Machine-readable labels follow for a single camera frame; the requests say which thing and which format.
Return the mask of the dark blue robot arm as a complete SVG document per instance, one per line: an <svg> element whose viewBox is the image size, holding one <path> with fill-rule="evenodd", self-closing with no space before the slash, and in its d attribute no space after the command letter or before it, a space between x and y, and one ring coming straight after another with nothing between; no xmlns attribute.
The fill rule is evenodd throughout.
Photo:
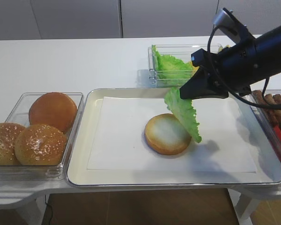
<svg viewBox="0 0 281 225"><path fill-rule="evenodd" d="M255 38L237 22L228 29L240 40L219 53L200 49L192 54L192 63L199 70L180 88L182 99L243 97L251 93L250 85L281 73L281 26Z"/></svg>

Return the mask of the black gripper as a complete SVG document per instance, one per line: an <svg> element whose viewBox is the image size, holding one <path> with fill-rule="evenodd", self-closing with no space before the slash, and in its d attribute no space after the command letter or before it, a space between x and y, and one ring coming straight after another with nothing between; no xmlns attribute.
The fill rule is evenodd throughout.
<svg viewBox="0 0 281 225"><path fill-rule="evenodd" d="M179 89L181 99L225 99L228 88L245 94L251 84L267 78L252 42L224 48L217 54L199 49L191 59L199 69Z"/></svg>

